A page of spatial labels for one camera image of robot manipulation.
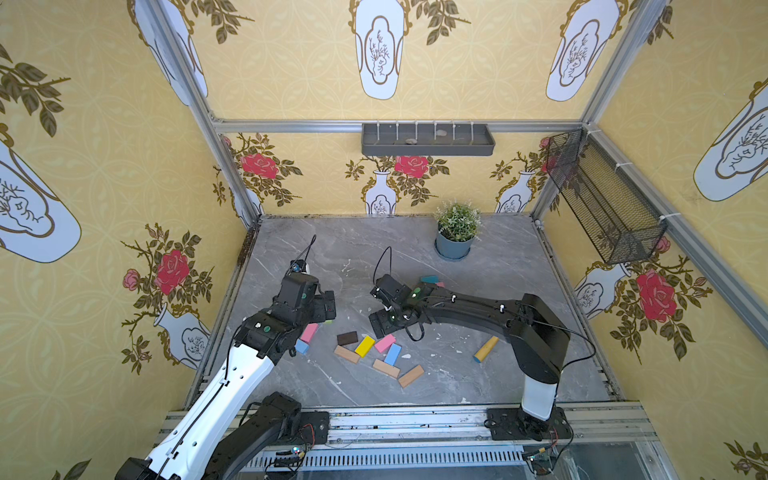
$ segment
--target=potted plant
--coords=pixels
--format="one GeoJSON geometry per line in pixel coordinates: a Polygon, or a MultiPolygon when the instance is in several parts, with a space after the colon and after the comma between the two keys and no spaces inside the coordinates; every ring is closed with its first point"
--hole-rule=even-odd
{"type": "Polygon", "coordinates": [[[449,260],[460,260],[469,254],[469,247],[480,227],[480,210],[469,204],[453,201],[435,213],[437,219],[437,253],[449,260]]]}

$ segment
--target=metal mesh basket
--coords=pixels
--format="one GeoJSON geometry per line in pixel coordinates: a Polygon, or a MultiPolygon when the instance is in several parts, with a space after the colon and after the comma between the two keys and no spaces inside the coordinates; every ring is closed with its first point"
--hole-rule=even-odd
{"type": "Polygon", "coordinates": [[[605,263],[654,253],[667,221],[586,131],[550,137],[547,172],[605,263]]]}

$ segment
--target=wallpaper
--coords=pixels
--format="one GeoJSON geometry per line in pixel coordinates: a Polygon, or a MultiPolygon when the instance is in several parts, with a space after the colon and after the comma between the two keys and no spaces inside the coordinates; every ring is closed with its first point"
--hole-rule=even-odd
{"type": "Polygon", "coordinates": [[[125,2],[0,5],[0,140],[3,476],[113,478],[181,407],[245,231],[125,2]]]}
{"type": "Polygon", "coordinates": [[[629,0],[174,3],[229,119],[579,118],[631,17],[629,0]]]}
{"type": "Polygon", "coordinates": [[[768,300],[768,4],[674,0],[600,128],[768,300]]]}
{"type": "Polygon", "coordinates": [[[768,350],[690,259],[663,237],[648,261],[604,265],[564,201],[546,215],[545,233],[681,480],[764,478],[768,350]]]}
{"type": "MultiPolygon", "coordinates": [[[[359,134],[228,134],[225,141],[250,199],[269,215],[430,214],[454,199],[517,213],[533,208],[544,186],[545,135],[494,134],[491,157],[365,157],[359,134]]],[[[226,207],[227,192],[214,185],[214,195],[226,207]]]]}

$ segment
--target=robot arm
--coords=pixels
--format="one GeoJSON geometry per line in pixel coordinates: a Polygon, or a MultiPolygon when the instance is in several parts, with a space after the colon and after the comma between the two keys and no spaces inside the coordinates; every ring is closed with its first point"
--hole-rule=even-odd
{"type": "Polygon", "coordinates": [[[116,480],[224,480],[264,446],[296,435],[301,404],[274,393],[248,422],[221,440],[250,393],[283,354],[295,355],[292,350],[304,327],[336,318],[333,292],[316,294],[317,278],[291,270],[272,305],[238,327],[227,361],[178,427],[146,460],[128,459],[116,480]]]}
{"type": "Polygon", "coordinates": [[[541,422],[549,419],[571,336],[539,297],[526,293],[522,300],[490,300],[423,282],[411,290],[389,274],[378,278],[371,294],[385,307],[369,317],[377,338],[416,323],[435,322],[480,330],[509,342],[525,374],[522,410],[541,422]]]}

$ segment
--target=brown block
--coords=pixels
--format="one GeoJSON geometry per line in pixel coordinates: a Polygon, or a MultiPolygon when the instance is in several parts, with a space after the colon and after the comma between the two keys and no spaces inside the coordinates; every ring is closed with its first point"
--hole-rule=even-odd
{"type": "Polygon", "coordinates": [[[341,335],[336,335],[336,343],[339,345],[349,345],[351,343],[357,343],[357,332],[348,332],[348,333],[342,333],[341,335]]]}
{"type": "Polygon", "coordinates": [[[379,359],[376,359],[373,362],[373,368],[379,370],[381,373],[386,373],[387,375],[391,376],[392,378],[396,379],[400,375],[400,369],[391,366],[388,363],[384,363],[379,359]]]}
{"type": "Polygon", "coordinates": [[[406,386],[412,384],[417,378],[419,378],[422,375],[424,375],[424,369],[422,368],[422,366],[417,365],[410,372],[401,376],[397,381],[400,382],[400,386],[402,388],[405,388],[406,386]]]}
{"type": "Polygon", "coordinates": [[[357,353],[351,352],[348,349],[345,349],[341,345],[337,346],[336,349],[333,350],[333,352],[336,355],[340,356],[341,358],[347,359],[352,363],[358,363],[360,361],[360,355],[358,355],[357,353]]]}

